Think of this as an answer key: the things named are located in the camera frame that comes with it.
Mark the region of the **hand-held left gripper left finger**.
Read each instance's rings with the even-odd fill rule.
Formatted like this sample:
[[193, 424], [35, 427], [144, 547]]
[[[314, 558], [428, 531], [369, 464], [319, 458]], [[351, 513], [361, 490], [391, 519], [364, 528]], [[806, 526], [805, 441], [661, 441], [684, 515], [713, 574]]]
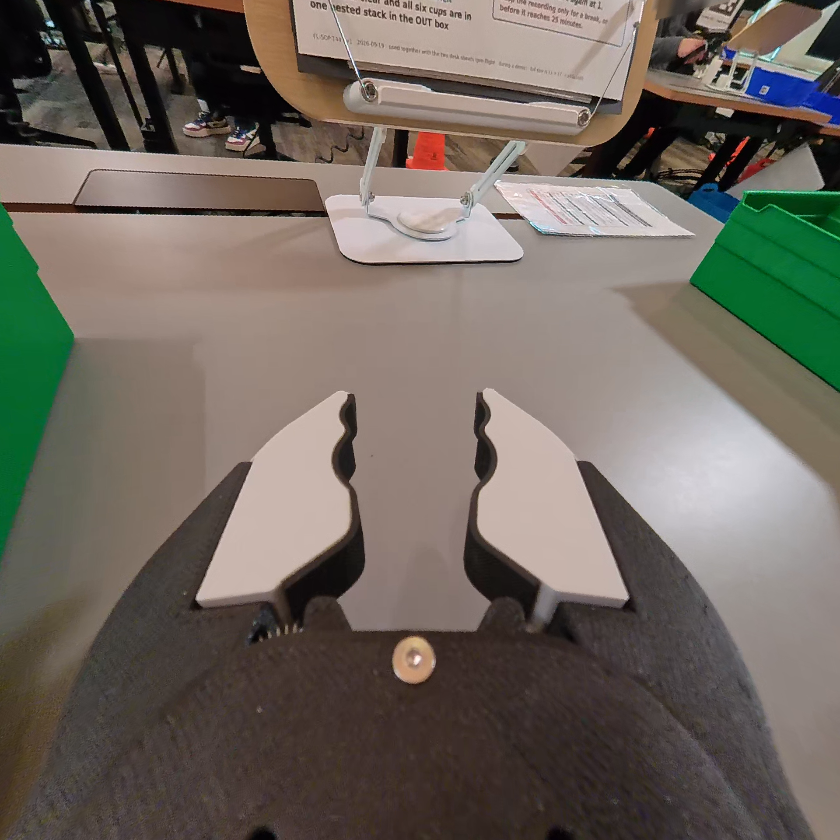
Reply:
[[355, 471], [355, 397], [335, 392], [252, 458], [196, 592], [202, 608], [271, 604], [302, 624], [315, 598], [340, 598], [364, 570]]

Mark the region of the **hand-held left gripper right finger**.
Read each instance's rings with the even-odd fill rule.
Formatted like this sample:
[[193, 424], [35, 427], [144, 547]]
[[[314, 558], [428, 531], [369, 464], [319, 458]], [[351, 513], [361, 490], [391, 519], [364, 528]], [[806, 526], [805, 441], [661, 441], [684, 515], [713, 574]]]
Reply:
[[571, 603], [631, 601], [577, 458], [555, 433], [492, 388], [476, 394], [475, 472], [465, 536], [469, 582], [517, 603], [530, 632]]

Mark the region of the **green plastic bin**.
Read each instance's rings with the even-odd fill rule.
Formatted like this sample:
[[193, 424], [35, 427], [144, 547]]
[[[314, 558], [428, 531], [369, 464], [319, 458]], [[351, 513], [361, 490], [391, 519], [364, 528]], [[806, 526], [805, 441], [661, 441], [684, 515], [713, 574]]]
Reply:
[[838, 192], [745, 192], [690, 284], [838, 391]]
[[1, 551], [16, 519], [75, 336], [1, 209]]

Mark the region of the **laminated paper sheet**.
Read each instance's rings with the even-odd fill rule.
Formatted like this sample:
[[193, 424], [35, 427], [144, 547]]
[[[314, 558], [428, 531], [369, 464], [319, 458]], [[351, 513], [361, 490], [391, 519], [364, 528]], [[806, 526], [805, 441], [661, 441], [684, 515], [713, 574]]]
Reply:
[[690, 238], [634, 190], [497, 181], [497, 192], [538, 233], [561, 237]]

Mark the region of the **orange traffic cone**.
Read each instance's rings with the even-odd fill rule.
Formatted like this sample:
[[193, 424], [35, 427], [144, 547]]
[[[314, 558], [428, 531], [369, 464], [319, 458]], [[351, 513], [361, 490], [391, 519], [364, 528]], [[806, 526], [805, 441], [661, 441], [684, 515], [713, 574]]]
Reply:
[[413, 153], [406, 157], [407, 169], [446, 172], [446, 136], [443, 133], [418, 132]]

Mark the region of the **grey board floor sign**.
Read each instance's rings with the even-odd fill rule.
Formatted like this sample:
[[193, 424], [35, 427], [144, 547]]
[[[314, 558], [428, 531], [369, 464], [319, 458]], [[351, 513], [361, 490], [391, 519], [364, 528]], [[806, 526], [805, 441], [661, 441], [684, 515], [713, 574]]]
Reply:
[[750, 191], [818, 192], [823, 187], [823, 176], [816, 164], [812, 147], [804, 144], [734, 185], [728, 194], [740, 198]]

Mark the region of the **wooden table black legs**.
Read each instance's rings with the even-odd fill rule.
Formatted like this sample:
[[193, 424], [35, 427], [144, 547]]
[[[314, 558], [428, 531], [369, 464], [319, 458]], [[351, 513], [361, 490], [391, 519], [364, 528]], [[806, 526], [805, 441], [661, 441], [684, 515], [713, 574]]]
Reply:
[[787, 144], [839, 137], [838, 126], [827, 121], [826, 113], [708, 89], [696, 79], [664, 70], [649, 71], [644, 90], [658, 100], [673, 102], [675, 112], [634, 156], [630, 168], [635, 175], [648, 169], [683, 129], [723, 136], [695, 186], [698, 189], [716, 182], [722, 191], [737, 183], [764, 142]]

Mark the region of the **wooden document stand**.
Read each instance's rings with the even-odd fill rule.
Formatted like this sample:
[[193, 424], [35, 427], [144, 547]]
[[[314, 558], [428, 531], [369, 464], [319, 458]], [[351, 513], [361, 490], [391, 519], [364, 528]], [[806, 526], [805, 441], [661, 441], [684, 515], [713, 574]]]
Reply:
[[[258, 63], [276, 91], [310, 120], [372, 129], [355, 194], [324, 205], [339, 251], [368, 266], [513, 263], [522, 247], [483, 206], [484, 195], [530, 142], [598, 145], [624, 125], [640, 98], [656, 35], [656, 2], [644, 2], [621, 100], [552, 97], [464, 80], [359, 70], [350, 59], [298, 53], [291, 2], [244, 2]], [[460, 198], [376, 196], [373, 179], [388, 130], [506, 140]]]

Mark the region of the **blue plastic bin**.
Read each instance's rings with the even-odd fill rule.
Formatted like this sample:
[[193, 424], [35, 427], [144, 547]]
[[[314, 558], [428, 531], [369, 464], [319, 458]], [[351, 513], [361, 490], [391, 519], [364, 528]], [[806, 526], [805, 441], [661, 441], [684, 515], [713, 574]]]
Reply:
[[834, 61], [819, 77], [756, 59], [738, 79], [741, 94], [785, 108], [804, 108], [829, 116], [839, 124], [839, 62]]

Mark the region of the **brown wooden table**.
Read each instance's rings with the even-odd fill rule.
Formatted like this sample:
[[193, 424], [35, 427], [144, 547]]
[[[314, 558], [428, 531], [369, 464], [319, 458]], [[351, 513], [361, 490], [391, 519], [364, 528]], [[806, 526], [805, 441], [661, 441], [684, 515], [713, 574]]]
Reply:
[[[146, 55], [147, 46], [173, 49], [237, 49], [249, 51], [243, 2], [169, 1], [112, 2], [121, 27], [125, 49], [140, 88], [151, 128], [147, 151], [177, 154], [175, 136], [154, 71]], [[96, 116], [100, 130], [112, 151], [130, 151], [130, 144], [114, 110], [98, 69], [94, 66], [88, 37], [81, 28], [83, 2], [43, 2], [48, 20], [64, 39], [80, 84]]]

